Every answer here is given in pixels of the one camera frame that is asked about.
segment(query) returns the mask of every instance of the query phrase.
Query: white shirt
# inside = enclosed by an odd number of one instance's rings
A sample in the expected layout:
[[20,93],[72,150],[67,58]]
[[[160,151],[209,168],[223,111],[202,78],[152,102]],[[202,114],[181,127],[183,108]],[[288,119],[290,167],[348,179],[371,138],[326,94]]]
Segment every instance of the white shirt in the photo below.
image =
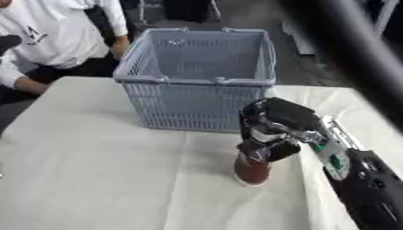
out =
[[[84,9],[101,6],[116,36],[127,34],[119,0],[13,0],[0,9],[0,34],[14,34],[22,44],[13,51],[33,63],[71,68],[88,58],[103,58],[108,47]],[[23,73],[0,65],[0,84],[13,87]]]

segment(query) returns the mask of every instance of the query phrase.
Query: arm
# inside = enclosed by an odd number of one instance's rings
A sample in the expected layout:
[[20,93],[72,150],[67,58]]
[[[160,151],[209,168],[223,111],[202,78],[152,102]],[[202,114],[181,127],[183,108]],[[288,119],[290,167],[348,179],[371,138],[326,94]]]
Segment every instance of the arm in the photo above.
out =
[[126,19],[119,0],[58,0],[58,2],[62,7],[69,9],[85,10],[96,5],[102,7],[116,36],[112,53],[115,58],[121,58],[130,43],[127,37]]
[[8,61],[7,56],[0,59],[0,84],[38,95],[45,93],[48,88],[47,85],[35,82],[18,71],[16,66]]

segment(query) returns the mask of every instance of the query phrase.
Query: brown cup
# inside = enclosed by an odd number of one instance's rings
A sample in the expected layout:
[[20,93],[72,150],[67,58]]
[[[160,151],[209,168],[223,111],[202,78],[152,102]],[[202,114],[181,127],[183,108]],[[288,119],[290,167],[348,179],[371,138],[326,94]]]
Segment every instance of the brown cup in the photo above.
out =
[[258,162],[239,153],[235,161],[235,176],[245,186],[260,186],[269,177],[270,163]]

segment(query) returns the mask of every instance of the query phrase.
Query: shopping basket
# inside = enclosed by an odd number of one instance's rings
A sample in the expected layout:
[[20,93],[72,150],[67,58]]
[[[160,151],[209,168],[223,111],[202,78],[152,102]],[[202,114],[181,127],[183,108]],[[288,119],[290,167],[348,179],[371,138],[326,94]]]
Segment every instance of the shopping basket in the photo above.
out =
[[150,29],[114,72],[148,128],[236,131],[238,112],[274,85],[266,31]]

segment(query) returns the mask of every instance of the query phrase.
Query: wrinkled cloth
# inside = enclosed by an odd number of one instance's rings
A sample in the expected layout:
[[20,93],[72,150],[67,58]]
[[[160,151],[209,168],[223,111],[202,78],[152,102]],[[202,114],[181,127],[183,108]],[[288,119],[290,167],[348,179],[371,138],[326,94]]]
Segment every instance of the wrinkled cloth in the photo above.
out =
[[[353,90],[276,86],[275,91],[318,112],[342,114],[353,133],[365,134],[357,135],[364,146],[378,147],[378,151],[399,141],[381,138],[395,131]],[[357,125],[365,121],[377,124]],[[376,128],[381,128],[382,136]],[[332,226],[316,219],[335,216],[318,203],[341,205],[331,203],[335,195],[321,181],[325,178],[310,149],[303,146],[299,155],[273,164],[263,187],[248,188],[233,178],[240,141],[239,134],[142,128],[125,92],[112,79],[61,79],[0,140],[4,174],[0,229],[309,230]],[[393,162],[396,153],[382,151],[380,156]],[[399,161],[393,163],[401,166]],[[349,220],[339,218],[342,223]]]
[[[373,150],[403,178],[401,134],[357,91],[349,88],[280,86],[276,87],[275,92],[283,99],[310,107],[320,116],[335,117],[364,150]],[[300,161],[312,229],[358,229],[327,182],[322,164],[308,146],[302,147]]]

